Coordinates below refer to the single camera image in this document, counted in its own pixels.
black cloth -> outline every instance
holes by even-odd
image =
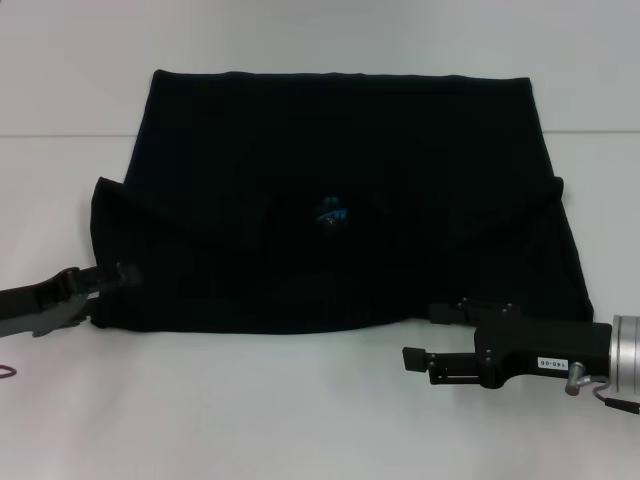
[[[98,265],[139,266],[94,323],[304,333],[471,297],[591,321],[528,79],[154,75]]]

cable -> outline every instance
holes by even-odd
[[[590,377],[591,383],[602,383],[603,385],[598,385],[593,387],[592,393],[593,396],[596,397],[601,402],[606,403],[607,399],[600,395],[599,392],[602,390],[606,390],[611,386],[611,382],[609,381],[609,377]]]
[[[6,370],[8,373],[0,374],[0,380],[3,378],[13,377],[18,371],[13,367],[8,367],[7,365],[0,365],[0,370]]]

